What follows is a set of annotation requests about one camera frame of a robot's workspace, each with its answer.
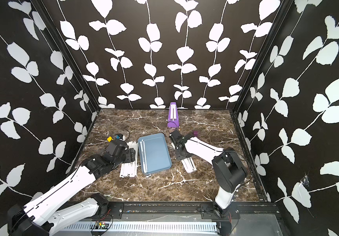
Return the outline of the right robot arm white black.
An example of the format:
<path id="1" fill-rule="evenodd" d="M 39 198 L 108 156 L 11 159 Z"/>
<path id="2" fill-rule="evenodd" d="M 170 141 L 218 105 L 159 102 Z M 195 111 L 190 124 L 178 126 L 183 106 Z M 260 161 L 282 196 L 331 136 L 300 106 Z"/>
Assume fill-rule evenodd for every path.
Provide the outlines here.
<path id="1" fill-rule="evenodd" d="M 182 161 L 195 155 L 212 165 L 219 185 L 213 201 L 213 211 L 216 217 L 224 217 L 230 209 L 235 192 L 248 175 L 238 153 L 231 147 L 210 145 L 192 133 L 183 136 L 178 130 L 174 130 L 169 138 L 178 160 Z"/>

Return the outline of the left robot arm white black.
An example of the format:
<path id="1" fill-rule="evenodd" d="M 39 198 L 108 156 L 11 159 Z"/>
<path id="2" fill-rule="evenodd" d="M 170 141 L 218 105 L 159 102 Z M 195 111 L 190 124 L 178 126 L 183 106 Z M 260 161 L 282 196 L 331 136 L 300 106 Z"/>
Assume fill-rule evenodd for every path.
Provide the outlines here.
<path id="1" fill-rule="evenodd" d="M 133 163 L 137 143 L 112 140 L 100 153 L 85 159 L 69 176 L 40 197 L 24 206 L 14 205 L 7 212 L 7 232 L 10 236 L 52 236 L 82 219 L 110 213 L 109 201 L 100 193 L 63 208 L 63 205 L 86 186 L 117 169 L 123 163 Z"/>

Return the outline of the blue storage box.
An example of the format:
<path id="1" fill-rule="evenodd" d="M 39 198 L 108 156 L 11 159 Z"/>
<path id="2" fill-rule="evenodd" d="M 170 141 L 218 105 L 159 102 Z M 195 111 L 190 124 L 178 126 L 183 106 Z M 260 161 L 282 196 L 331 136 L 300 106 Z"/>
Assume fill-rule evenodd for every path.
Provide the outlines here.
<path id="1" fill-rule="evenodd" d="M 138 148 L 140 146 L 140 141 L 144 141 L 145 143 L 148 168 L 147 176 L 168 170 L 172 167 L 171 157 L 163 133 L 140 137 L 138 139 Z"/>

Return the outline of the purple metronome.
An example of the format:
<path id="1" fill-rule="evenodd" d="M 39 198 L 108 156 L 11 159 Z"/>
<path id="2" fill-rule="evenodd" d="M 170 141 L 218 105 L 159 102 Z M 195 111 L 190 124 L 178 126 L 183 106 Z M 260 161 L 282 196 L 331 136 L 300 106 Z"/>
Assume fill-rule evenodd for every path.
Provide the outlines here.
<path id="1" fill-rule="evenodd" d="M 167 127 L 168 128 L 179 128 L 180 127 L 178 110 L 177 110 L 177 105 L 175 102 L 171 102 L 169 105 Z"/>

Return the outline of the left pile white straw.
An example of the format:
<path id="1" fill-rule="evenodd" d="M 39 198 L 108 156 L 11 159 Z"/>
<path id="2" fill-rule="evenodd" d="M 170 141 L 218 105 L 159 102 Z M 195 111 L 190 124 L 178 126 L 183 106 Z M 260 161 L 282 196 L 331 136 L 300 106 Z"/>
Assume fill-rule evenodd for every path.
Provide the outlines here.
<path id="1" fill-rule="evenodd" d="M 123 163 L 121 165 L 121 170 L 119 176 L 121 178 L 130 177 L 134 178 L 137 176 L 137 167 L 138 167 L 138 144 L 137 142 L 128 142 L 129 148 L 134 150 L 134 161 L 129 163 Z"/>

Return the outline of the pile white straw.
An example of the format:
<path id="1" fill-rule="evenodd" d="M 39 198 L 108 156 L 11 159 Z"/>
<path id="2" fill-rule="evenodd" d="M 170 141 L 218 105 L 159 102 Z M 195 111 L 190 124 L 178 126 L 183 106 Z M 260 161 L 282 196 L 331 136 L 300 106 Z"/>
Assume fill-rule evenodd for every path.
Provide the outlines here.
<path id="1" fill-rule="evenodd" d="M 137 167 L 138 167 L 138 144 L 137 142 L 128 142 L 129 148 L 134 150 L 134 161 L 129 163 L 123 163 L 121 165 L 121 170 L 119 176 L 121 178 L 130 177 L 134 178 L 137 176 Z"/>
<path id="2" fill-rule="evenodd" d="M 197 170 L 192 157 L 185 158 L 185 159 L 181 160 L 181 162 L 182 162 L 187 173 L 192 173 L 192 172 Z"/>

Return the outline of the right pile white straw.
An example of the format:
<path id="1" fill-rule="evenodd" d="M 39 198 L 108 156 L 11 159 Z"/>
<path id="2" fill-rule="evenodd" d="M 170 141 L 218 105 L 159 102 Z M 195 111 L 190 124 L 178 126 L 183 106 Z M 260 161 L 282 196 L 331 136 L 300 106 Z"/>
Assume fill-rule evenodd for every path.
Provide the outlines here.
<path id="1" fill-rule="evenodd" d="M 192 172 L 197 170 L 192 157 L 185 158 L 185 159 L 181 160 L 181 162 L 182 162 L 187 173 L 192 173 Z"/>

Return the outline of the small electronics board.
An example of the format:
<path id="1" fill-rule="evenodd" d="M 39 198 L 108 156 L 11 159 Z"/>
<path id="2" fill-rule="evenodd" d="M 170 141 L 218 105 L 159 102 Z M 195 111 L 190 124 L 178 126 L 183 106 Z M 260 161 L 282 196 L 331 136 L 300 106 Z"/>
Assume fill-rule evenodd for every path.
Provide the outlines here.
<path id="1" fill-rule="evenodd" d="M 105 222 L 105 221 L 97 221 L 95 224 L 92 226 L 92 231 L 106 231 L 110 227 L 110 222 Z"/>

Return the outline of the black mounting rail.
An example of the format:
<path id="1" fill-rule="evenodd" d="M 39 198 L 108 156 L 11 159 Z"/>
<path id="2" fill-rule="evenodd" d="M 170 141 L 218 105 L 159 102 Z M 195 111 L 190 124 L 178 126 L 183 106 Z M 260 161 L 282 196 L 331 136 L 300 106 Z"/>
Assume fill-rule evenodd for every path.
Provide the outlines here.
<path id="1" fill-rule="evenodd" d="M 87 219 L 100 220 L 106 215 L 114 219 L 138 214 L 196 214 L 202 219 L 227 221 L 246 214 L 270 215 L 281 219 L 279 209 L 274 203 L 267 202 L 232 202 L 225 210 L 217 210 L 213 202 L 109 202 L 97 210 L 96 215 Z"/>

